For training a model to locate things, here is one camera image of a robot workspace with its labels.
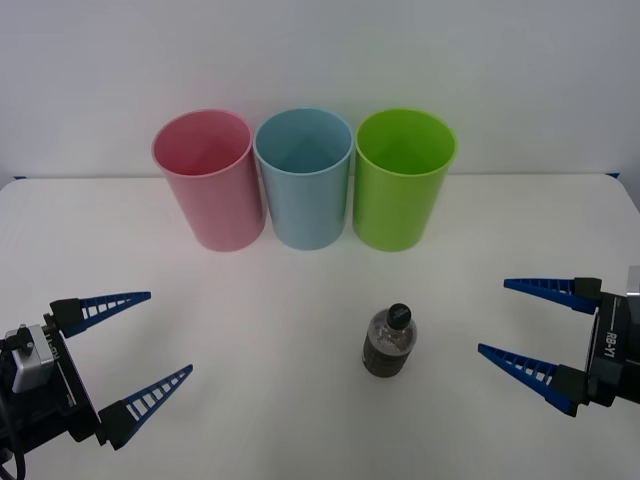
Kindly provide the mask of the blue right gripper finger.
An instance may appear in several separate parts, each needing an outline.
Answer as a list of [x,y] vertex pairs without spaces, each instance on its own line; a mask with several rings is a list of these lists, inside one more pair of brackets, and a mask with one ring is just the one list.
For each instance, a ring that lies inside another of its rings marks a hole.
[[512,278],[505,279],[503,286],[585,314],[594,314],[602,298],[602,280],[593,277]]
[[526,385],[563,414],[577,415],[588,405],[585,373],[565,365],[548,363],[480,343],[478,352],[508,375]]

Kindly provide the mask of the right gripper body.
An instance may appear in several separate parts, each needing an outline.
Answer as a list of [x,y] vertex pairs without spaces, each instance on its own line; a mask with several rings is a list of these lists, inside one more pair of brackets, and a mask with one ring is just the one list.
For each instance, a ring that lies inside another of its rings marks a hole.
[[639,403],[639,322],[626,297],[602,294],[585,367],[589,402],[604,407],[617,398]]

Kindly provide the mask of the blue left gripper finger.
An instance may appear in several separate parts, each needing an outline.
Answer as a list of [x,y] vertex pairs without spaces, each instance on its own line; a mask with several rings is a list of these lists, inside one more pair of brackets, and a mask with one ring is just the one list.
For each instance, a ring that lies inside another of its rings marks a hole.
[[71,338],[150,298],[149,291],[141,291],[56,300],[50,304],[49,325]]
[[193,372],[193,365],[152,383],[98,412],[103,438],[114,450],[125,446]]

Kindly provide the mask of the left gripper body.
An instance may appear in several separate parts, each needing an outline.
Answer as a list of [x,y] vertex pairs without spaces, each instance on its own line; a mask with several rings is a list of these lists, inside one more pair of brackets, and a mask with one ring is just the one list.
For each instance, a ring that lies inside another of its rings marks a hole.
[[63,335],[49,325],[22,325],[1,338],[1,447],[28,453],[67,433],[81,442],[100,422]]

